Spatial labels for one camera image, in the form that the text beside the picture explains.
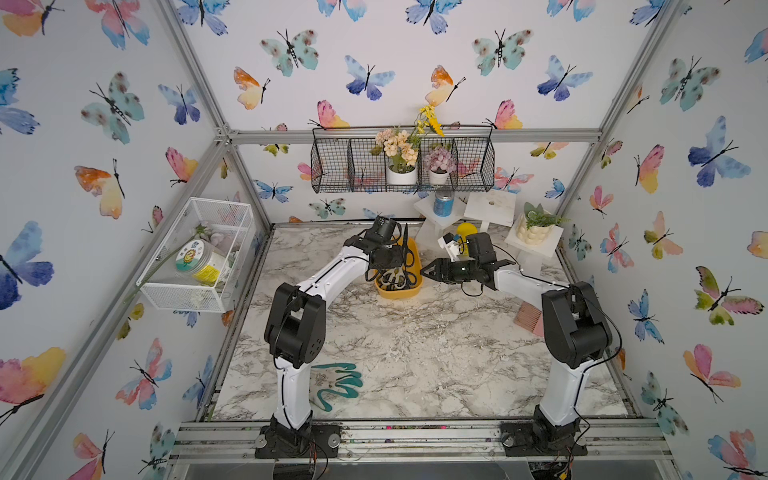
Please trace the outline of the yellow plastic storage box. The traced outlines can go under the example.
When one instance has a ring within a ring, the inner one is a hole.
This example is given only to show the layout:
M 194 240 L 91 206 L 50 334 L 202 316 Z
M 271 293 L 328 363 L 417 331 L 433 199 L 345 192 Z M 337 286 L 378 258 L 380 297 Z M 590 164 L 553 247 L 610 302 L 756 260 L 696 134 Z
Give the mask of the yellow plastic storage box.
M 409 239 L 404 267 L 390 269 L 380 274 L 374 284 L 378 293 L 388 300 L 405 300 L 415 297 L 423 285 L 420 273 L 422 263 L 417 243 Z

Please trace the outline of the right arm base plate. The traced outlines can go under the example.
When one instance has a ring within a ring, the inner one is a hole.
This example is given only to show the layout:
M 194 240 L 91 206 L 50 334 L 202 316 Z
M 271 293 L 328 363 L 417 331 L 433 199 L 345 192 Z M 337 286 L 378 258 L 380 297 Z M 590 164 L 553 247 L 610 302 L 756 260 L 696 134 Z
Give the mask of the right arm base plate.
M 500 425 L 500 443 L 507 457 L 586 456 L 587 448 L 576 441 L 580 426 L 579 417 L 555 425 L 536 406 L 530 420 Z

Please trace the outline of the cream handled kitchen scissors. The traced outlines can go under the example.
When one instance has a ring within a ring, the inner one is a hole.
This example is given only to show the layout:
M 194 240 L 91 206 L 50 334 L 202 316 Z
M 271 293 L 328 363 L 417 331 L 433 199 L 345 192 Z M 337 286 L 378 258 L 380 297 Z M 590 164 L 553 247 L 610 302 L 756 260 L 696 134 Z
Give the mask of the cream handled kitchen scissors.
M 408 288 L 408 277 L 400 268 L 386 270 L 378 278 L 378 286 L 384 291 L 400 291 Z

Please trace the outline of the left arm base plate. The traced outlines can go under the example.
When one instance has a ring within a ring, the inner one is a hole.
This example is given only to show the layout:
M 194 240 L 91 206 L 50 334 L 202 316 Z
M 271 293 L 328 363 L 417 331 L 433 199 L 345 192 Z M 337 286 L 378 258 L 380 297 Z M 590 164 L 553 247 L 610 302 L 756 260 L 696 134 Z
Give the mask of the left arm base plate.
M 263 426 L 255 443 L 256 459 L 336 458 L 341 444 L 341 427 L 314 423 L 309 418 L 302 426 L 282 425 L 275 417 Z

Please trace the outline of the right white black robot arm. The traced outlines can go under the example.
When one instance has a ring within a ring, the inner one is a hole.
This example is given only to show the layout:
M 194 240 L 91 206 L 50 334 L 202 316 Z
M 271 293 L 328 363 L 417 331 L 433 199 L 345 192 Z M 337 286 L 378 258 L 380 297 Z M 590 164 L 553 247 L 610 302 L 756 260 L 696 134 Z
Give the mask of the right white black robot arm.
M 475 281 L 541 312 L 543 336 L 553 360 L 535 417 L 546 427 L 577 427 L 581 422 L 577 406 L 590 370 L 613 342 L 594 287 L 587 282 L 565 285 L 523 272 L 516 261 L 497 258 L 485 232 L 467 236 L 463 247 L 451 234 L 440 237 L 437 244 L 448 256 L 423 267 L 422 276 L 444 284 Z

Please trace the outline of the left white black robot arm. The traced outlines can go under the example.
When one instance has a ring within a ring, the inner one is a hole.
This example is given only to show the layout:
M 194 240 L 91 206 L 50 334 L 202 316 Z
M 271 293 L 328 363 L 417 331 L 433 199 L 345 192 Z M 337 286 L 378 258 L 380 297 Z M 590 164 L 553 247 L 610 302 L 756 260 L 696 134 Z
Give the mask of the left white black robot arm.
M 415 260 L 408 228 L 378 216 L 345 240 L 340 252 L 308 279 L 275 291 L 264 339 L 277 373 L 274 423 L 300 433 L 311 427 L 310 367 L 326 339 L 327 307 L 356 279 L 371 282 L 382 273 L 404 270 Z

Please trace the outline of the large black scissors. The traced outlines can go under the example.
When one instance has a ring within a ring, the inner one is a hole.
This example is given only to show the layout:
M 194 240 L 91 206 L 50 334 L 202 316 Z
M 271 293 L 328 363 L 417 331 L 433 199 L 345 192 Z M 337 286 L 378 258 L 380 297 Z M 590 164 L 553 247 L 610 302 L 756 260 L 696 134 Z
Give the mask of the large black scissors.
M 415 273 L 411 271 L 412 267 L 416 263 L 416 255 L 418 251 L 413 251 L 409 247 L 409 229 L 408 226 L 405 226 L 402 232 L 402 242 L 401 242 L 401 250 L 402 250 L 402 267 L 401 271 L 403 274 L 403 288 L 406 290 L 412 289 L 416 286 L 418 283 L 418 278 Z

